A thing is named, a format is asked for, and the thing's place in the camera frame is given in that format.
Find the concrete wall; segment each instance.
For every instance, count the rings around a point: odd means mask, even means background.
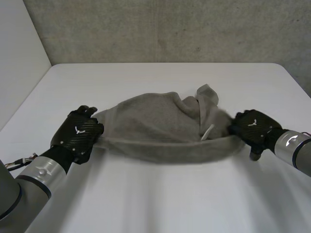
[[[22,0],[0,0],[0,130],[51,64]]]
[[[310,0],[24,2],[52,64],[271,62],[311,95]]]

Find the metal cylinder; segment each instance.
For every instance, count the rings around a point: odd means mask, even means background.
[[[20,195],[18,183],[0,160],[0,219],[9,214]]]
[[[296,131],[287,131],[276,142],[275,154],[278,158],[295,167],[293,155],[304,141],[310,137]]]
[[[298,170],[311,177],[311,139],[297,152],[295,163]]]
[[[24,233],[48,202],[46,193],[32,182],[16,179],[23,195],[17,206],[0,220],[1,233]]]

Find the white logo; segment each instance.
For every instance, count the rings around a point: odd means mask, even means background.
[[[286,143],[286,146],[288,146],[290,144],[290,141],[295,141],[296,138],[298,137],[298,135],[295,135],[295,136],[292,136],[290,139],[288,139],[287,143]]]
[[[254,125],[257,125],[257,120],[256,120],[256,119],[254,120],[254,123],[253,123],[253,124],[248,125],[248,126],[254,126]]]
[[[74,128],[76,129],[77,134],[85,132],[85,130],[83,130],[83,131],[78,130],[76,126]]]

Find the gray wall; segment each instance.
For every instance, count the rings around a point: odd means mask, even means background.
[[[53,65],[278,63],[311,95],[310,0],[24,2]]]

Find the white wall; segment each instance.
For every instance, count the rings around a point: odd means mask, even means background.
[[[51,64],[22,0],[0,0],[0,130]]]

